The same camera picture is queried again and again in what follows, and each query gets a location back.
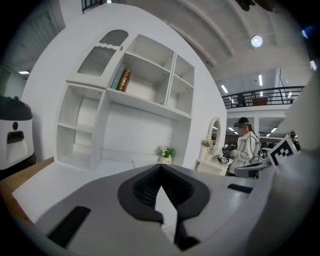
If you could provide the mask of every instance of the white jacket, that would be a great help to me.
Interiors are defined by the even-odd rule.
[[[238,148],[232,151],[233,162],[229,167],[229,172],[231,174],[235,173],[235,168],[249,164],[254,156],[253,153],[256,149],[256,143],[260,142],[252,131],[238,138]]]

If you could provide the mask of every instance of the long hair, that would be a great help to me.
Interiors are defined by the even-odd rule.
[[[250,132],[253,132],[253,134],[254,134],[255,136],[257,136],[256,133],[255,133],[255,131],[254,131],[254,129],[252,129],[251,123],[250,123],[250,124],[247,124],[247,126],[248,126],[249,131],[250,131]]]

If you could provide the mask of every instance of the oval mirror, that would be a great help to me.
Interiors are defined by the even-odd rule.
[[[219,117],[214,117],[212,118],[209,129],[208,129],[208,135],[212,139],[212,149],[216,149],[219,147],[219,141],[220,141],[220,118]]]

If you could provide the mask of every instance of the gold book spine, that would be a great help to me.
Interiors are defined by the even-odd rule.
[[[121,92],[125,92],[126,91],[128,83],[129,83],[129,79],[130,79],[130,73],[131,73],[131,71],[129,69],[125,69],[123,71],[123,74],[121,76],[119,85],[117,87],[118,91],[121,91]]]

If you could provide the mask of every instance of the bookshelf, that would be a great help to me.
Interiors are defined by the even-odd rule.
[[[195,69],[160,42],[124,36],[122,43],[106,36],[92,42],[67,77],[56,132],[60,163],[93,171],[103,159],[154,161],[157,147],[166,144],[176,150],[173,163],[182,165]],[[95,57],[104,60],[103,69],[90,64]],[[122,64],[130,70],[125,92],[111,88]]]

